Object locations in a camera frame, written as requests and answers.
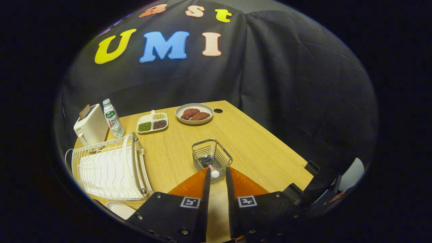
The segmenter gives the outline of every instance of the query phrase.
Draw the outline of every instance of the sectioned tray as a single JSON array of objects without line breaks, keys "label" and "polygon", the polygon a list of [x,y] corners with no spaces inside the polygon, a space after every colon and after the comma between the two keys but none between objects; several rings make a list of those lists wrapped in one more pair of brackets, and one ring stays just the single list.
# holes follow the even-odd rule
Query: sectioned tray
[{"label": "sectioned tray", "polygon": [[[155,116],[159,115],[159,114],[164,115],[165,117],[164,118],[160,118],[160,119],[155,119]],[[158,121],[166,121],[166,126],[162,127],[162,128],[159,128],[159,129],[153,129],[154,123],[158,122]],[[146,123],[146,122],[151,122],[150,130],[148,130],[148,131],[139,131],[138,127],[140,126],[140,124]],[[163,129],[167,128],[167,127],[168,127],[168,116],[166,115],[166,113],[163,113],[163,112],[161,112],[161,113],[155,113],[155,110],[152,110],[152,112],[151,112],[150,115],[143,115],[142,117],[140,117],[138,119],[137,132],[138,133],[147,133],[147,132],[151,132],[151,131],[163,130]]]}]

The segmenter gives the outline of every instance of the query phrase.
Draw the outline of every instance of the wire basket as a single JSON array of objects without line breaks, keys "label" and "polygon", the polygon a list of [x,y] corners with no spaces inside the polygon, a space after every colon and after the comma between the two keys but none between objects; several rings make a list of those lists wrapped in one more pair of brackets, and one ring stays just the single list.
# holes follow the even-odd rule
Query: wire basket
[{"label": "wire basket", "polygon": [[207,139],[192,145],[192,157],[197,170],[213,165],[220,175],[210,178],[210,183],[225,177],[225,170],[232,163],[232,157],[216,139]]},{"label": "wire basket", "polygon": [[144,165],[144,148],[134,132],[74,149],[72,172],[85,192],[98,197],[140,200],[153,193]]}]

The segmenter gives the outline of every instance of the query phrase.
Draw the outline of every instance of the metal basket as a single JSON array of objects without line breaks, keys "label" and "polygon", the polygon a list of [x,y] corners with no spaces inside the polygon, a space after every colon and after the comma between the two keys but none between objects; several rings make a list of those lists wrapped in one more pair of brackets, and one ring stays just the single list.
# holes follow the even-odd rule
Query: metal basket
[{"label": "metal basket", "polygon": [[220,175],[210,178],[210,183],[225,177],[225,170],[232,163],[232,157],[216,139],[207,139],[192,145],[192,158],[197,170],[213,165]]}]

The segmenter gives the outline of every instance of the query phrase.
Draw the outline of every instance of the plastic bottle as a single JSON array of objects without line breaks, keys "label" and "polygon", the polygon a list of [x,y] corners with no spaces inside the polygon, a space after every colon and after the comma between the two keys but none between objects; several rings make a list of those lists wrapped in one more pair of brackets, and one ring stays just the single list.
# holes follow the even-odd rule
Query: plastic bottle
[{"label": "plastic bottle", "polygon": [[114,137],[119,138],[124,136],[125,131],[123,129],[123,126],[120,123],[120,119],[118,118],[117,111],[111,104],[111,100],[106,99],[103,101],[102,104],[104,106],[105,120],[108,123],[108,127],[112,130]]}]

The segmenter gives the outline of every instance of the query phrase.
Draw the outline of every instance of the toaster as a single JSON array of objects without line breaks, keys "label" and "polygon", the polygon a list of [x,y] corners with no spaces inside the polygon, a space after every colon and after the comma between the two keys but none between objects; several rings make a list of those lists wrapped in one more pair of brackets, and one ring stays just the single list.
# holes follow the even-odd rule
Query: toaster
[{"label": "toaster", "polygon": [[108,129],[100,104],[91,106],[89,114],[83,119],[78,118],[73,126],[73,130],[84,146],[105,141]]}]

